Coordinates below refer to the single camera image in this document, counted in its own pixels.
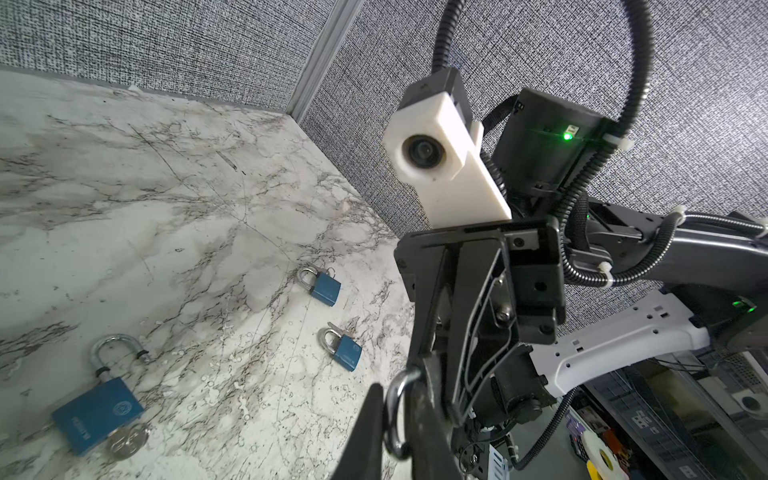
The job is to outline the blue padlock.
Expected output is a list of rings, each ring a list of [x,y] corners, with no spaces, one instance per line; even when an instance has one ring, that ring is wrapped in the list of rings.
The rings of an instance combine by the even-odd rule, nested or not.
[[[341,283],[327,271],[313,266],[304,266],[297,270],[296,279],[316,300],[330,307],[336,304],[341,291]]]
[[[320,346],[333,360],[349,372],[354,372],[359,364],[362,347],[341,328],[332,323],[318,331]]]
[[[144,364],[152,362],[149,351],[133,336],[117,333],[95,341],[89,351],[89,361],[97,384],[51,414],[54,425],[76,456],[87,454],[144,412],[125,381],[114,376],[101,359],[101,349],[110,343],[123,343],[137,360]]]

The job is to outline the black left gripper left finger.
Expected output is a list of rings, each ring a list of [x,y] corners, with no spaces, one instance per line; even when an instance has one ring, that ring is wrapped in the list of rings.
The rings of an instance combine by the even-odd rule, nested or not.
[[[332,480],[379,480],[382,474],[384,392],[370,386]]]

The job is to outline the black padlock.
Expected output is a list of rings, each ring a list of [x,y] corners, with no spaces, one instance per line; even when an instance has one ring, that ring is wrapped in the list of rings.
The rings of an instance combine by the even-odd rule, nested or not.
[[[383,443],[397,460],[410,457],[410,446],[398,430],[399,408],[407,389],[422,379],[422,371],[414,366],[400,371],[390,382],[384,396]]]

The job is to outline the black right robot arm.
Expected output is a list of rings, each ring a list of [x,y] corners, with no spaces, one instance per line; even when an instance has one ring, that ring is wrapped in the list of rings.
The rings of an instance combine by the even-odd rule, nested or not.
[[[461,89],[420,82],[384,145],[428,221],[395,250],[415,324],[388,428],[500,429],[649,357],[755,344],[766,224],[590,197],[588,175],[625,145],[603,114],[525,89],[477,118]]]

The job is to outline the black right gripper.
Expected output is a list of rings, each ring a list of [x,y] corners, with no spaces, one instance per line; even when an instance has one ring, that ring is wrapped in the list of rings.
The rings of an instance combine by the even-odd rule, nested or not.
[[[551,344],[566,319],[552,216],[413,232],[394,258],[415,306],[410,363],[436,355],[446,412],[468,417],[515,342]]]

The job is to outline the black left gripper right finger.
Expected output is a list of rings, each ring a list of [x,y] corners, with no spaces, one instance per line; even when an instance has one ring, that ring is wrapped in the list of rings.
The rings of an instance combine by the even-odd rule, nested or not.
[[[453,425],[443,414],[440,364],[418,359],[412,366],[417,379],[405,392],[405,438],[413,479],[461,479],[450,448]]]

